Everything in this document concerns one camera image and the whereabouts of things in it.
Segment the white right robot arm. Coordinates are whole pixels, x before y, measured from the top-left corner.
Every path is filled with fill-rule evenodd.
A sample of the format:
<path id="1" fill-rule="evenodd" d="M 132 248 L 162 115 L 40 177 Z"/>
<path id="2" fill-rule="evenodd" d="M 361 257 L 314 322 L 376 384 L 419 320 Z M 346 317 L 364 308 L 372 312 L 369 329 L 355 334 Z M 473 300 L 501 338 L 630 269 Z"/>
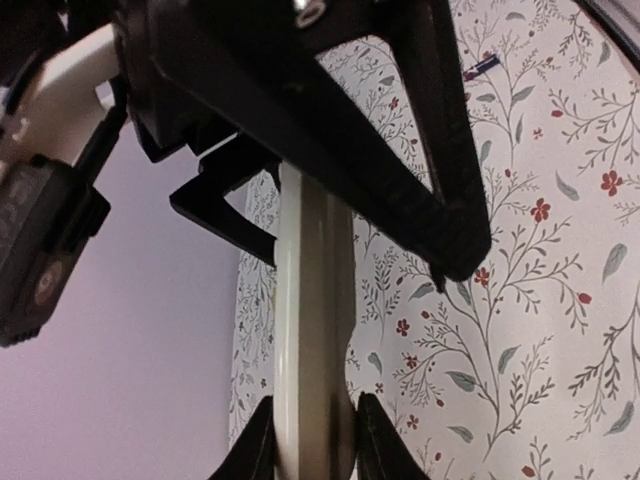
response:
<path id="1" fill-rule="evenodd" d="M 396 62 L 429 160 L 422 184 L 320 54 L 373 36 Z M 237 134 L 234 187 L 281 159 L 403 249 L 436 283 L 473 275 L 491 232 L 445 1 L 5 1 L 1 155 L 69 163 L 98 151 L 96 88 L 112 82 L 149 158 Z"/>

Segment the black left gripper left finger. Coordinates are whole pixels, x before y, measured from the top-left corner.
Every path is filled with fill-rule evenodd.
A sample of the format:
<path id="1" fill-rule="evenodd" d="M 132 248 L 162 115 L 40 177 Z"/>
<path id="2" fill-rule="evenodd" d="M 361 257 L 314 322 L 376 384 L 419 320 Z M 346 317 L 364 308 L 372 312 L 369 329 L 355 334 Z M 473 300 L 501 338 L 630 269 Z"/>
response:
<path id="1" fill-rule="evenodd" d="M 265 396 L 209 480 L 273 480 L 275 455 L 273 397 Z"/>

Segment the white remote control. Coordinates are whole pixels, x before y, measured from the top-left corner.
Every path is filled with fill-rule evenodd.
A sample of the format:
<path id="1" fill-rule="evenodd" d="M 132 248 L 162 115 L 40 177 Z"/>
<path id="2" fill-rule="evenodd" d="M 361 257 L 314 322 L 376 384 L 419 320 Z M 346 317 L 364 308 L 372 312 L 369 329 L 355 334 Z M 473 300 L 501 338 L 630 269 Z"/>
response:
<path id="1" fill-rule="evenodd" d="M 275 476 L 348 479 L 356 414 L 345 363 L 355 327 L 350 209 L 294 167 L 280 167 L 275 247 Z"/>

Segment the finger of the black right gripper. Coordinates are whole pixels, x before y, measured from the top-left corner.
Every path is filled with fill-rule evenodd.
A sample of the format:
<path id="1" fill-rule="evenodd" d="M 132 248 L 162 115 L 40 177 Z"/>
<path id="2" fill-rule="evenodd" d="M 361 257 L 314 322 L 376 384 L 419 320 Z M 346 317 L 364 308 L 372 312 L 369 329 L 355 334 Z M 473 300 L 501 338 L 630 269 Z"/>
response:
<path id="1" fill-rule="evenodd" d="M 445 1 L 160 1 L 153 63 L 180 90 L 317 180 L 437 281 L 469 279 L 491 232 Z M 426 151 L 421 183 L 318 55 L 372 35 L 390 47 Z"/>

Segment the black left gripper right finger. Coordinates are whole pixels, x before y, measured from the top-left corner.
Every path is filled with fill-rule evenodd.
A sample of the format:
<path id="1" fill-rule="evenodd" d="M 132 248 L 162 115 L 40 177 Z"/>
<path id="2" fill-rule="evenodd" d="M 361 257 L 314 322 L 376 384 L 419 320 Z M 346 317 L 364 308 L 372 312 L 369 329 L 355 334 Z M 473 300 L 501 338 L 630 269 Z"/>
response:
<path id="1" fill-rule="evenodd" d="M 361 393 L 357 405 L 357 478 L 428 480 L 415 461 L 378 397 Z"/>

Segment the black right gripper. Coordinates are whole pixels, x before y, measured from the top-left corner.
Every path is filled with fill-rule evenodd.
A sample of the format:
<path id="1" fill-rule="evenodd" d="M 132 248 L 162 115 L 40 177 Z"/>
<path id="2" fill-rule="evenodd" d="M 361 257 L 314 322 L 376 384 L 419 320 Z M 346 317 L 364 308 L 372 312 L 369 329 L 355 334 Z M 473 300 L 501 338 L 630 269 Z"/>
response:
<path id="1" fill-rule="evenodd" d="M 355 165 L 380 138 L 320 65 L 371 34 L 367 1 L 5 1 L 1 161 L 108 155 L 122 118 L 153 161 L 189 146 L 198 175 L 174 211 L 269 266 L 276 237 L 226 200 L 262 171 Z"/>

